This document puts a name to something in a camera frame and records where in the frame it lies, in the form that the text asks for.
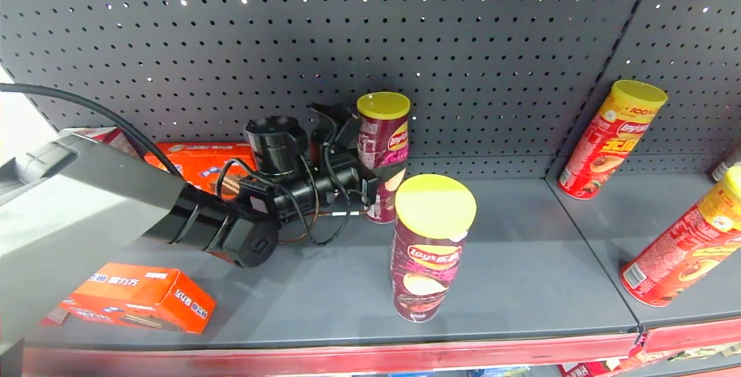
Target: orange snack box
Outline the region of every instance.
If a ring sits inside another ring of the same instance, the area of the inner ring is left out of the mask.
[[[201,333],[216,305],[178,269],[108,263],[60,306],[85,321]]]
[[[162,150],[187,182],[195,187],[215,194],[217,179],[224,163],[230,158],[239,158],[250,168],[255,168],[252,147],[246,142],[160,142]],[[164,170],[164,166],[151,152],[144,159],[152,166]],[[239,166],[231,166],[222,184],[223,197],[235,197],[239,193],[239,181],[247,172]]]

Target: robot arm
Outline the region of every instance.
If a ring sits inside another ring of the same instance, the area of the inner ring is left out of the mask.
[[[77,135],[0,166],[0,353],[140,236],[256,266],[280,225]]]

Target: gray metal shelf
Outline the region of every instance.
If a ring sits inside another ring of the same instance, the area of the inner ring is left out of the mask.
[[[479,213],[455,283],[437,316],[399,318],[388,277],[392,226],[353,219],[331,245],[278,248],[236,269],[198,251],[140,240],[114,261],[178,267],[217,299],[202,335],[71,319],[39,328],[30,346],[178,350],[368,345],[596,335],[635,319],[545,181],[466,181]],[[338,219],[321,219],[317,237]],[[286,231],[285,237],[298,233]]]
[[[619,175],[590,201],[567,197],[553,179],[549,184],[641,325],[654,328],[741,316],[741,293],[734,292],[728,281],[741,274],[741,253],[731,255],[666,308],[638,302],[619,281],[619,265],[638,255],[711,188],[704,174]]]
[[[628,372],[628,374],[625,374],[625,377],[680,377],[733,367],[741,367],[741,356],[724,357],[716,354],[704,360],[660,361],[633,372]]]

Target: barcode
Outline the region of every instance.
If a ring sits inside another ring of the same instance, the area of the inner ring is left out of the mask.
[[[633,264],[633,266],[622,274],[622,277],[625,277],[625,281],[630,285],[630,289],[635,289],[639,284],[643,283],[643,280],[646,279],[646,275],[643,274],[640,267],[638,267],[638,264]]]
[[[561,182],[562,185],[566,185],[566,182],[568,181],[569,177],[571,177],[571,172],[568,169],[563,169],[563,173],[561,173],[561,178],[559,178],[559,182]]]

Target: pegboard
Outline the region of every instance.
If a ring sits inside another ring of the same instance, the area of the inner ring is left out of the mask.
[[[544,177],[549,157],[412,158],[407,176],[445,174],[456,179],[499,179]]]
[[[641,0],[560,154],[571,153],[617,79],[649,82],[669,94],[633,156],[722,153],[741,135],[739,5],[741,0]]]
[[[394,90],[413,102],[412,157],[552,156],[634,3],[3,0],[0,45],[17,82],[98,100],[156,141],[238,140],[267,114],[308,128],[309,102]],[[109,124],[34,103],[57,129]]]
[[[718,161],[712,153],[692,155],[630,155],[617,170],[620,174],[700,173]]]

